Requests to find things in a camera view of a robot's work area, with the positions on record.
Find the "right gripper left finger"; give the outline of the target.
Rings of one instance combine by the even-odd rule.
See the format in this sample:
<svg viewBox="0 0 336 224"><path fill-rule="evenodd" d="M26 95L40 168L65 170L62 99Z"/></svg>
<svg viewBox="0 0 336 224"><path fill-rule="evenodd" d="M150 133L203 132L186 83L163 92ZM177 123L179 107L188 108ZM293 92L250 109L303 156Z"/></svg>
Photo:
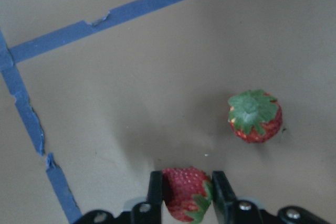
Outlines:
<svg viewBox="0 0 336 224"><path fill-rule="evenodd" d="M131 223L160 224L162 222L162 188L162 172L151 172L146 199L133 206L131 210Z"/></svg>

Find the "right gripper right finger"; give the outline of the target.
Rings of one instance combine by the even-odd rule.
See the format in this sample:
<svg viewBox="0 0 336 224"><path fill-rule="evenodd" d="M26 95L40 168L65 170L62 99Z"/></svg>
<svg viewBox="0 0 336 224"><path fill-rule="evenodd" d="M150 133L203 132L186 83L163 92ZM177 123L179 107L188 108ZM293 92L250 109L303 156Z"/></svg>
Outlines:
<svg viewBox="0 0 336 224"><path fill-rule="evenodd" d="M219 223L262 223L257 205L248 199L239 199L223 171L212 172L213 204Z"/></svg>

